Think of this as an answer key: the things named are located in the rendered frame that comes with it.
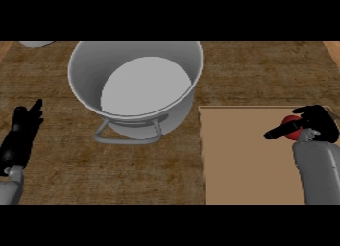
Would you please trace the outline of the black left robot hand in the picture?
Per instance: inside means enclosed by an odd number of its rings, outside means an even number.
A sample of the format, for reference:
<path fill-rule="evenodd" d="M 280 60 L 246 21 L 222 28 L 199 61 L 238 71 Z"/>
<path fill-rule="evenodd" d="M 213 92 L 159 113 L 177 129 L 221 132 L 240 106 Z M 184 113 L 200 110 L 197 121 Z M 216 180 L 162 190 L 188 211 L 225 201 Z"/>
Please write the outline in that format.
<path fill-rule="evenodd" d="M 0 146 L 0 176 L 6 177 L 14 166 L 25 167 L 31 156 L 34 139 L 42 118 L 42 100 L 38 99 L 31 109 L 16 107 L 11 130 Z"/>

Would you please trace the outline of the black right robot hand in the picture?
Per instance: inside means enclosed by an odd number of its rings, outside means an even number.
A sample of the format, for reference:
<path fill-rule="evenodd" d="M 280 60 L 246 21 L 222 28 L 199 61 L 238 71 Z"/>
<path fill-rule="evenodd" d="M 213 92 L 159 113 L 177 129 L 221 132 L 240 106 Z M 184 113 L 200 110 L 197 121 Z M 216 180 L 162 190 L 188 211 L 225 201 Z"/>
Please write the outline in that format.
<path fill-rule="evenodd" d="M 339 139 L 340 133 L 334 123 L 334 120 L 321 105 L 305 106 L 293 111 L 293 115 L 300 117 L 299 123 L 302 125 L 300 134 L 303 130 L 312 130 L 306 134 L 308 140 L 327 141 L 334 143 Z M 278 139 L 284 137 L 287 133 L 294 130 L 294 123 L 287 123 L 269 130 L 263 138 L 265 139 Z"/>

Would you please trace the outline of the red tomato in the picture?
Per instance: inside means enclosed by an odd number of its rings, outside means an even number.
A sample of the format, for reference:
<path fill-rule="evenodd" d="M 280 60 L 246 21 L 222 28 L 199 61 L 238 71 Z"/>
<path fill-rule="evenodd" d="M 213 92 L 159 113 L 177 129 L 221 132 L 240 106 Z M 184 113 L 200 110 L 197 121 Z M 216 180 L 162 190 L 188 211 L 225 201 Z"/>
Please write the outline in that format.
<path fill-rule="evenodd" d="M 300 120 L 300 117 L 296 116 L 296 115 L 288 115 L 284 119 L 283 119 L 283 125 L 287 124 L 287 123 L 294 123 L 294 130 L 287 133 L 284 135 L 284 137 L 288 139 L 288 140 L 297 140 L 299 139 L 299 136 L 300 136 L 300 129 L 302 129 L 302 125 L 299 123 L 299 120 Z"/>

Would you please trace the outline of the tan wooden tray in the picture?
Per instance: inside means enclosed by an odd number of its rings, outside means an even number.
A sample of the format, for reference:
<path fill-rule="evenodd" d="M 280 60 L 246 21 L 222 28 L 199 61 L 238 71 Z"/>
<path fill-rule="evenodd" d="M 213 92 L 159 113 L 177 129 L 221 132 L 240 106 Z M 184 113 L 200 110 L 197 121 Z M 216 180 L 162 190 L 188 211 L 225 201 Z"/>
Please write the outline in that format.
<path fill-rule="evenodd" d="M 206 203 L 305 204 L 296 141 L 263 138 L 291 107 L 200 107 L 199 112 Z"/>

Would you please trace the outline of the grey metal pot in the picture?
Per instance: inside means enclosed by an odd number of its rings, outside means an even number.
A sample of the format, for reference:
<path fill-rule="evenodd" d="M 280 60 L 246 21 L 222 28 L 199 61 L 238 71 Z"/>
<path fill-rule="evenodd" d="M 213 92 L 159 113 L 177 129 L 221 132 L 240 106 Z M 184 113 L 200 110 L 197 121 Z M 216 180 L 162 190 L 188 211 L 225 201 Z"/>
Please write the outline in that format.
<path fill-rule="evenodd" d="M 121 136 L 104 144 L 150 144 L 182 123 L 203 70 L 197 41 L 82 41 L 67 64 L 67 82 L 100 129 Z"/>

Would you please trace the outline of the pale grey object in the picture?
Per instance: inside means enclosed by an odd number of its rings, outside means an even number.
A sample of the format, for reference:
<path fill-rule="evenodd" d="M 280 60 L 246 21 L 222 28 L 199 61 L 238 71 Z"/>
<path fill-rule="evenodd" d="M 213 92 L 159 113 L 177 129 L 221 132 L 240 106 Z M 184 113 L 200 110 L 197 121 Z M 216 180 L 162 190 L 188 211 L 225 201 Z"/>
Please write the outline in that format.
<path fill-rule="evenodd" d="M 53 44 L 53 41 L 20 41 L 19 44 L 28 48 L 38 48 Z"/>

